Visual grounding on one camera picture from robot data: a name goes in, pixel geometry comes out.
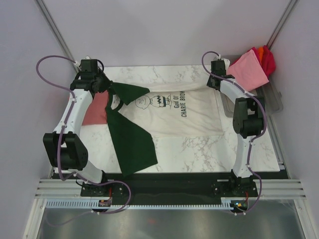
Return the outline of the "white and green t-shirt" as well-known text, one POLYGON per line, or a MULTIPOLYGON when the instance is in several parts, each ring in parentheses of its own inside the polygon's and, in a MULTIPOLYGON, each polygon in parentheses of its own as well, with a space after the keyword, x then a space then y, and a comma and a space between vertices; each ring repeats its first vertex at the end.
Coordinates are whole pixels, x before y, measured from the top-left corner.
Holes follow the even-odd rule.
POLYGON ((155 137, 223 134, 215 92, 207 86, 113 83, 107 92, 107 124, 123 176, 158 163, 155 137))

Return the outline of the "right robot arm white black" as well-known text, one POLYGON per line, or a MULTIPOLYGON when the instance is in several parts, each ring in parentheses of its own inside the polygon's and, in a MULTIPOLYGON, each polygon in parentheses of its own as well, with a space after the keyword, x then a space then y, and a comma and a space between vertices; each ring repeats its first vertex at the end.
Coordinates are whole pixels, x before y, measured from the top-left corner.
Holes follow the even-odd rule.
POLYGON ((211 61, 207 86, 226 95, 234 103, 232 125, 237 134, 235 164, 231 170, 233 180, 228 190, 234 196, 246 191, 246 183, 252 180, 251 157, 254 141, 266 131, 266 115, 263 98, 245 91, 231 75, 226 74, 222 59, 211 61))

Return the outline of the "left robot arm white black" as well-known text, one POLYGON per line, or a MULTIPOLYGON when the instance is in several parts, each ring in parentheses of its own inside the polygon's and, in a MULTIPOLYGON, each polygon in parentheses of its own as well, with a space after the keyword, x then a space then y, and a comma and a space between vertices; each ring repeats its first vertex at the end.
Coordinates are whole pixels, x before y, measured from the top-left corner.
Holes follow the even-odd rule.
POLYGON ((103 93, 112 85, 104 73, 99 59, 86 57, 71 63, 78 72, 69 87, 55 84, 42 75, 39 77, 51 86, 66 90, 69 99, 64 113, 52 133, 45 133, 43 144, 52 167, 57 168, 61 180, 78 177, 92 184, 99 196, 109 192, 109 183, 103 180, 104 172, 90 162, 89 152, 80 139, 80 131, 87 109, 97 93, 103 93))

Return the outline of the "folded salmon red t-shirt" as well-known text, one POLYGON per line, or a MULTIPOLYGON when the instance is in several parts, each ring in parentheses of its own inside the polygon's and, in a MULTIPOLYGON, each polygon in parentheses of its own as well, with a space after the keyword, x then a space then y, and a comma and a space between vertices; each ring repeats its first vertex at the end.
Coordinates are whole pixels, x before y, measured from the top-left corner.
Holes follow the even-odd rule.
POLYGON ((107 91, 96 93, 94 99, 86 110, 82 125, 107 124, 106 106, 109 100, 107 91))

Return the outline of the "pink t-shirt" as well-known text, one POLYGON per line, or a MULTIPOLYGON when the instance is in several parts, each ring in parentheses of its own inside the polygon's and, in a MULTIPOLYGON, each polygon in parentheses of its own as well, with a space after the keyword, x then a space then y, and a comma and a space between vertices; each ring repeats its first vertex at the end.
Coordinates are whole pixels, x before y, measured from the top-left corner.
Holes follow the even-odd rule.
POLYGON ((231 64, 227 69, 227 74, 235 77, 236 82, 249 92, 269 82, 255 47, 231 64))

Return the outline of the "orange t-shirt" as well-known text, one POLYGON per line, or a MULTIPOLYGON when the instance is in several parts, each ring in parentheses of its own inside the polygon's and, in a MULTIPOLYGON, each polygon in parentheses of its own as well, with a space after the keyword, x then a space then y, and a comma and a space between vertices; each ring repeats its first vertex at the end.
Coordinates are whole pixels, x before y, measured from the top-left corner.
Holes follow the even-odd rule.
POLYGON ((264 55, 264 48, 263 47, 258 48, 258 54, 259 54, 260 60, 262 60, 263 55, 264 55))

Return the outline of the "clear grey plastic bin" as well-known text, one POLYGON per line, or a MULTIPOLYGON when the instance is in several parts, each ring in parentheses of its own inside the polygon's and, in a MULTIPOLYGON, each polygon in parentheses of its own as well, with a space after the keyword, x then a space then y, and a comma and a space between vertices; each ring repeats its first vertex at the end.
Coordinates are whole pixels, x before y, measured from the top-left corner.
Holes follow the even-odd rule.
MULTIPOLYGON (((269 77, 269 82, 254 89, 251 93, 257 96, 262 96, 265 100, 266 113, 272 115, 283 110, 281 93, 277 90, 272 76, 269 77)), ((234 103, 225 95, 221 95, 221 102, 224 113, 227 117, 232 118, 234 112, 234 103)))

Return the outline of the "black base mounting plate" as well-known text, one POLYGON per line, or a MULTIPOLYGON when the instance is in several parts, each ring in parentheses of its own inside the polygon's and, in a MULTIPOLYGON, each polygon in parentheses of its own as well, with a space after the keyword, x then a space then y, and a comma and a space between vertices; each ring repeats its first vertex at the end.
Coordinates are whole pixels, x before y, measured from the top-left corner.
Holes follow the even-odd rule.
POLYGON ((214 203, 221 198, 254 199, 259 192, 278 189, 289 182, 285 170, 259 172, 248 183, 237 184, 230 172, 221 173, 136 173, 124 177, 121 173, 104 174, 109 185, 95 186, 75 179, 81 186, 80 197, 116 198, 121 203, 133 201, 164 203, 214 203))

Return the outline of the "left aluminium frame post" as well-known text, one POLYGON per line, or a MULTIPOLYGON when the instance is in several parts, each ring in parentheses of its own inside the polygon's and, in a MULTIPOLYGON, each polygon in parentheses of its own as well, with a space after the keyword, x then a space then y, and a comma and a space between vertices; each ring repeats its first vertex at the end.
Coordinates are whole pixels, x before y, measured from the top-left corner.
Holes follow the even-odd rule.
POLYGON ((74 56, 70 51, 70 48, 68 47, 62 33, 60 32, 52 14, 49 11, 49 8, 47 7, 44 0, 34 0, 35 4, 37 5, 38 9, 40 10, 40 13, 42 14, 43 18, 45 19, 45 22, 47 23, 48 27, 50 28, 51 32, 53 33, 56 41, 58 42, 61 50, 63 53, 70 59, 74 60, 74 56))

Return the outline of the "aluminium frame post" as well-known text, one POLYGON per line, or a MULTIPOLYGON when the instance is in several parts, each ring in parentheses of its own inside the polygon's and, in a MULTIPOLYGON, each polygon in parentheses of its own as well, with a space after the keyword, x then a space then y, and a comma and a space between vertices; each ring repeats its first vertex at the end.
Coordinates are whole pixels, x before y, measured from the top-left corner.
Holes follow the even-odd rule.
POLYGON ((70 48, 68 47, 62 33, 60 32, 52 14, 49 11, 49 8, 47 7, 44 0, 34 0, 35 4, 37 5, 38 9, 40 10, 40 13, 42 14, 43 18, 45 19, 45 22, 47 23, 48 27, 50 28, 51 32, 53 33, 56 41, 58 42, 61 50, 63 53, 70 59, 74 60, 74 56, 70 51, 70 48))
POLYGON ((268 47, 269 50, 271 50, 277 40, 277 38, 279 37, 281 31, 283 30, 285 24, 288 22, 290 16, 292 15, 294 9, 296 8, 296 6, 298 5, 299 0, 290 0, 284 10, 284 12, 282 13, 279 21, 277 22, 266 46, 268 47))

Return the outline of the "right aluminium frame post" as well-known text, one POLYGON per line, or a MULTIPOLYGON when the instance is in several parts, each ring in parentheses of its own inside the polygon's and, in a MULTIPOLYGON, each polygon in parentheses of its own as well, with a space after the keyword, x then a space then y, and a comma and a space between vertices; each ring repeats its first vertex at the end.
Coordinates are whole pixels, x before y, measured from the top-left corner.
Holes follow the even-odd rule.
POLYGON ((269 50, 271 50, 277 40, 277 38, 279 37, 281 31, 283 30, 285 24, 288 22, 290 16, 292 15, 294 9, 296 8, 296 6, 298 5, 299 0, 290 0, 284 10, 284 12, 282 13, 279 21, 277 22, 266 46, 268 47, 269 50))

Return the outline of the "aluminium extrusion rail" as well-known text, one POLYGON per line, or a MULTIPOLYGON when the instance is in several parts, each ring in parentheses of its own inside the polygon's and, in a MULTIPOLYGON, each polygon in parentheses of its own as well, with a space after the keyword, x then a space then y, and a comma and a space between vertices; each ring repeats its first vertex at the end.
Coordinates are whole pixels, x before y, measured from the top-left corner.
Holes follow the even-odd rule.
POLYGON ((41 179, 35 193, 36 199, 77 199, 81 186, 75 179, 62 181, 59 179, 41 179))

